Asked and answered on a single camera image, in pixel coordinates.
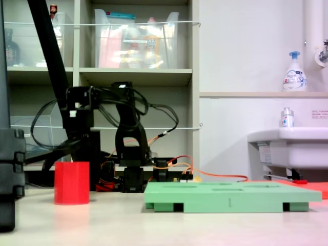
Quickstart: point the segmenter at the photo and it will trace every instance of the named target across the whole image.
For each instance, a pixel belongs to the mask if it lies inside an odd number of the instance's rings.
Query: green foam board
[[[279,213],[321,201],[321,192],[275,182],[150,182],[144,195],[155,212]]]

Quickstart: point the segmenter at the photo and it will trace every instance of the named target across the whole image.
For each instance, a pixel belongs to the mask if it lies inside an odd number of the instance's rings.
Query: clear plastic storage box
[[[38,146],[31,136],[31,125],[35,116],[11,116],[11,128],[22,129],[25,135],[26,141],[26,156],[34,156],[38,153],[47,151],[46,149]],[[58,105],[56,104],[50,115],[42,115],[39,117],[34,128],[35,138],[50,146],[58,146],[65,140],[67,135],[63,129],[62,116]]]
[[[171,13],[168,22],[178,21]],[[133,18],[113,18],[95,9],[97,68],[177,68],[177,23],[132,25]]]
[[[53,19],[54,32],[65,67],[73,65],[73,26],[65,13]],[[46,61],[34,25],[5,23],[5,42],[8,66],[46,67]]]

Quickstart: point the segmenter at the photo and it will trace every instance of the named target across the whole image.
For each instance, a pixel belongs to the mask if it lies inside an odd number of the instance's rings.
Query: table
[[[53,190],[26,190],[0,245],[328,245],[328,200],[306,213],[184,214],[146,210],[143,196],[92,192],[87,205],[56,206]]]

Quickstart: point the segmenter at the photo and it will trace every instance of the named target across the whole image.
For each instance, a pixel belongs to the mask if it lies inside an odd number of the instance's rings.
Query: faucet
[[[319,60],[322,63],[327,63],[328,62],[328,39],[325,39],[323,41],[323,44],[325,46],[325,50],[320,52],[320,54],[319,54]]]

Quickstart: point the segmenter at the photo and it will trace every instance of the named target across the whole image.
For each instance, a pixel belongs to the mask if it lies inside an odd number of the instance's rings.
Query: white sink
[[[261,162],[293,169],[328,169],[328,128],[294,127],[255,132]]]

